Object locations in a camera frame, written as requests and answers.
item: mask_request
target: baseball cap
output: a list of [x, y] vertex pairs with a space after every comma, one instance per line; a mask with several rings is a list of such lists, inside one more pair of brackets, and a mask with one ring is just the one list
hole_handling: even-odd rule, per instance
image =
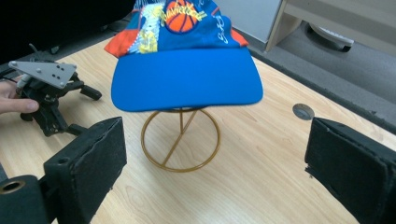
[[263, 89], [247, 45], [212, 0], [135, 5], [105, 46], [119, 59], [112, 102], [129, 112], [255, 104]]

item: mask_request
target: blue cap brim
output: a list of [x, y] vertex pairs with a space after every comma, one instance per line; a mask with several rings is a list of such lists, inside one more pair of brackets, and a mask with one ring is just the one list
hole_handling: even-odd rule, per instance
[[263, 95], [247, 48], [180, 49], [119, 58], [111, 98], [129, 112], [251, 105]]

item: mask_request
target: hat stand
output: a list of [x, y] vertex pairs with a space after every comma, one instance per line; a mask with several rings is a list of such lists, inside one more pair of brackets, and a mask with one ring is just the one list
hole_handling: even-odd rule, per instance
[[[191, 172], [191, 171], [195, 171], [199, 168], [202, 168], [203, 166], [207, 165], [210, 161], [212, 161], [212, 159], [216, 156], [216, 154], [219, 151], [219, 145], [220, 145], [220, 129], [219, 129], [219, 125], [217, 124], [217, 122], [215, 121], [215, 119], [205, 110], [203, 110], [202, 108], [180, 108], [180, 109], [173, 109], [173, 110], [167, 110], [167, 111], [163, 111], [164, 113], [178, 113], [179, 114], [179, 135], [177, 140], [175, 141], [175, 143], [172, 145], [170, 151], [168, 152], [168, 154], [166, 155], [165, 159], [163, 161], [154, 159], [154, 157], [149, 153], [147, 147], [146, 147], [146, 130], [148, 128], [148, 126], [150, 125], [150, 123], [156, 118], [157, 115], [159, 115], [160, 111], [156, 111], [153, 114], [151, 114], [148, 119], [146, 120], [143, 129], [142, 129], [142, 133], [141, 133], [141, 144], [142, 144], [142, 148], [143, 151], [146, 155], [146, 157], [156, 166], [160, 167], [161, 169], [164, 169], [166, 171], [171, 171], [171, 172], [176, 172], [176, 173], [186, 173], [186, 172]], [[217, 133], [217, 142], [215, 145], [215, 149], [213, 150], [213, 152], [210, 154], [210, 156], [203, 161], [202, 163], [198, 164], [198, 165], [192, 165], [191, 167], [188, 168], [175, 168], [175, 167], [171, 167], [169, 165], [167, 165], [167, 163], [169, 162], [169, 159], [173, 156], [180, 140], [183, 138], [183, 136], [185, 135], [186, 131], [189, 129], [192, 120], [195, 118], [195, 115], [197, 114], [197, 112], [201, 112], [204, 115], [206, 115], [207, 118], [209, 118], [212, 121], [212, 124], [214, 125], [214, 127], [216, 128], [216, 133]], [[190, 118], [187, 120], [186, 124], [184, 124], [184, 114], [186, 113], [192, 113]]]

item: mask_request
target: white cabinet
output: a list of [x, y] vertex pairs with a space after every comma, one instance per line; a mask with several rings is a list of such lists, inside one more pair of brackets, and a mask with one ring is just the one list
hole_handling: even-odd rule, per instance
[[281, 0], [214, 0], [233, 27], [267, 43]]

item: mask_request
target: circular stand base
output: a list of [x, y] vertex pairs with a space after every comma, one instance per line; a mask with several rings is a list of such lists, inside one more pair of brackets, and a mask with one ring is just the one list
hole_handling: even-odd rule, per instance
[[[201, 112], [204, 115], [206, 115], [208, 118], [210, 118], [210, 120], [212, 121], [213, 125], [216, 128], [216, 133], [217, 133], [217, 143], [215, 146], [215, 149], [213, 150], [213, 152], [211, 153], [211, 155], [209, 156], [209, 158], [207, 158], [204, 162], [202, 162], [201, 164], [198, 165], [194, 165], [192, 167], [189, 168], [174, 168], [174, 167], [170, 167], [167, 165], [169, 159], [171, 158], [171, 156], [173, 155], [179, 141], [181, 140], [181, 138], [183, 137], [184, 133], [187, 131], [187, 129], [189, 128], [193, 118], [195, 117], [197, 112]], [[170, 110], [170, 111], [165, 111], [167, 113], [178, 113], [179, 114], [179, 119], [180, 119], [180, 134], [178, 136], [178, 139], [176, 140], [176, 142], [173, 144], [172, 148], [170, 149], [169, 153], [167, 154], [166, 158], [164, 159], [164, 161], [158, 161], [156, 159], [154, 159], [151, 154], [149, 153], [148, 149], [146, 148], [146, 142], [145, 142], [145, 136], [146, 136], [146, 130], [147, 127], [149, 126], [149, 124], [154, 120], [154, 118], [159, 115], [161, 112], [160, 111], [156, 111], [154, 112], [150, 117], [148, 117], [148, 119], [146, 120], [144, 126], [143, 126], [143, 130], [142, 130], [142, 134], [141, 134], [141, 143], [142, 143], [142, 148], [143, 151], [146, 155], [146, 157], [156, 166], [160, 167], [161, 169], [164, 169], [166, 171], [171, 171], [171, 172], [177, 172], [177, 173], [185, 173], [185, 172], [190, 172], [190, 171], [194, 171], [197, 170], [205, 165], [207, 165], [210, 161], [212, 161], [212, 159], [216, 156], [216, 154], [219, 151], [219, 145], [220, 145], [220, 129], [219, 129], [219, 125], [216, 123], [215, 119], [206, 111], [204, 111], [203, 109], [179, 109], [179, 110]], [[192, 112], [192, 115], [190, 116], [190, 119], [187, 121], [186, 125], [184, 125], [183, 122], [183, 113], [186, 112]]]

